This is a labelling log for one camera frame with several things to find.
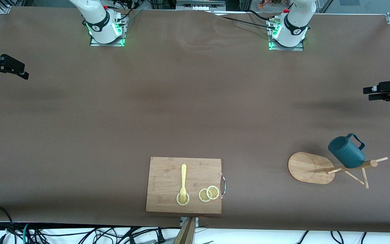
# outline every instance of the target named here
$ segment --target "white floor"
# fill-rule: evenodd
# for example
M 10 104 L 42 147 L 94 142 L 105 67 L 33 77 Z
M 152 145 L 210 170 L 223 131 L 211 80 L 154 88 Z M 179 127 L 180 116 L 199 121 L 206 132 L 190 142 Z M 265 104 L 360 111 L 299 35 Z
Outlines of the white floor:
M 91 228 L 83 229 L 51 229 L 44 230 L 43 233 L 48 234 L 65 234 L 65 233 L 79 233 L 92 230 Z M 125 234 L 129 228 L 117 228 L 117 234 Z M 212 244 L 296 244 L 299 242 L 303 230 L 234 230 L 234 229 L 197 229 L 195 234 L 194 244 L 205 244 L 213 241 Z M 5 231 L 0 230 L 0 237 L 4 235 Z M 174 238 L 178 233 L 176 229 L 163 230 L 164 238 Z M 362 232 L 348 232 L 342 231 L 342 237 L 345 244 L 360 244 Z M 84 235 L 72 235 L 66 237 L 47 237 L 51 244 L 77 244 Z M 94 235 L 90 235 L 84 244 L 93 243 Z M 137 244 L 147 243 L 156 240 L 156 233 L 150 232 L 135 238 Z M 7 235 L 4 244 L 13 244 L 14 236 Z M 112 244 L 111 239 L 101 238 L 97 244 Z M 302 244 L 336 244 L 331 238 L 329 231 L 310 231 L 306 235 Z M 369 232 L 364 239 L 364 244 L 390 244 L 390 233 L 373 233 Z

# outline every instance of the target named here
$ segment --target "table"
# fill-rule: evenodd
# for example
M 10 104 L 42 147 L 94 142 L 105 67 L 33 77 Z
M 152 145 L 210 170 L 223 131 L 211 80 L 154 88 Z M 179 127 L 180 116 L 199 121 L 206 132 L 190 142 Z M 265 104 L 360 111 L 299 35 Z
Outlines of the table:
M 143 11 L 123 48 L 89 47 L 81 22 L 77 9 L 0 15 L 0 54 L 30 73 L 0 79 L 0 205 L 15 221 L 176 226 L 145 212 L 159 156 L 222 159 L 222 214 L 202 225 L 390 231 L 390 159 L 367 171 L 369 190 L 287 170 L 298 151 L 339 165 L 327 146 L 348 133 L 390 158 L 390 102 L 362 94 L 390 80 L 383 15 L 314 15 L 303 52 L 198 11 Z

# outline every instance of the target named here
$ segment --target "blue mug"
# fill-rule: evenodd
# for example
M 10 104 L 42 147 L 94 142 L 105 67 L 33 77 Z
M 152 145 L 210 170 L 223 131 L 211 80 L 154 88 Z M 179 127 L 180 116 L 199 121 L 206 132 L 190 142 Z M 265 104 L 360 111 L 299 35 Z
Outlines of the blue mug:
M 351 136 L 361 143 L 359 148 L 350 140 Z M 346 168 L 356 168 L 365 161 L 365 154 L 362 152 L 364 147 L 365 144 L 355 134 L 350 133 L 333 139 L 328 148 Z

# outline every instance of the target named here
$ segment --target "lime slice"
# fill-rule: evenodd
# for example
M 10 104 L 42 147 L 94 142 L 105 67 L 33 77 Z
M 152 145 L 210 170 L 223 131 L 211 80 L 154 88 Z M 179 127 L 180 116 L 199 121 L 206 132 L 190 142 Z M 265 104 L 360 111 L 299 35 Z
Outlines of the lime slice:
M 219 189 L 214 185 L 207 187 L 207 197 L 214 200 L 219 196 Z
M 186 199 L 183 202 L 181 202 L 180 201 L 180 193 L 178 193 L 176 201 L 177 201 L 178 205 L 181 205 L 181 206 L 186 205 L 189 202 L 189 194 L 186 193 Z
M 198 197 L 203 202 L 210 201 L 210 198 L 207 196 L 207 188 L 201 189 L 198 193 Z

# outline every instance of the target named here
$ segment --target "cutting board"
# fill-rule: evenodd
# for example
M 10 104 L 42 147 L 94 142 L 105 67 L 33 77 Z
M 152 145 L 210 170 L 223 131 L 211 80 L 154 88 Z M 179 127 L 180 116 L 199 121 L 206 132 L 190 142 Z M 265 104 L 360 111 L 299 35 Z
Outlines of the cutting board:
M 189 202 L 177 203 L 181 188 L 181 165 L 186 164 L 186 192 Z M 209 202 L 199 199 L 201 189 L 214 185 L 221 192 L 221 159 L 162 158 L 150 159 L 147 189 L 147 212 L 206 214 L 222 212 L 221 196 Z

